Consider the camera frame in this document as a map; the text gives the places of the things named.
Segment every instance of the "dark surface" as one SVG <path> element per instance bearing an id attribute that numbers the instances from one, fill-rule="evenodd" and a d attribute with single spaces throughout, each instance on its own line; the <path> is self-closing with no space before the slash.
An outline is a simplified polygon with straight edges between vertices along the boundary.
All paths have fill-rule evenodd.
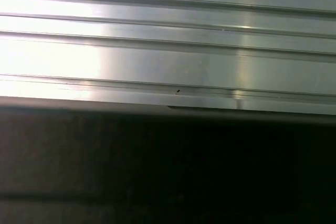
<path id="1" fill-rule="evenodd" d="M 333 125 L 2 109 L 0 223 L 327 223 L 334 147 Z"/>

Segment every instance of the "black floor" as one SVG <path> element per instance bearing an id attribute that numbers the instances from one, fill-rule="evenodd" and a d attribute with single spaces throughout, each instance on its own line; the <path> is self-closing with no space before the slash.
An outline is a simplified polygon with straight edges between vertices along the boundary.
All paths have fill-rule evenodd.
<path id="1" fill-rule="evenodd" d="M 334 223 L 333 125 L 0 110 L 0 223 Z"/>

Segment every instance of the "ridged metal panel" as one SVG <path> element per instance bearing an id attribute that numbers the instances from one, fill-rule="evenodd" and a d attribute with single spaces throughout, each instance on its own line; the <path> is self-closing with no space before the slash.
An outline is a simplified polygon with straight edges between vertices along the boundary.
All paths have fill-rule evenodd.
<path id="1" fill-rule="evenodd" d="M 336 114 L 334 0 L 0 0 L 0 95 Z"/>

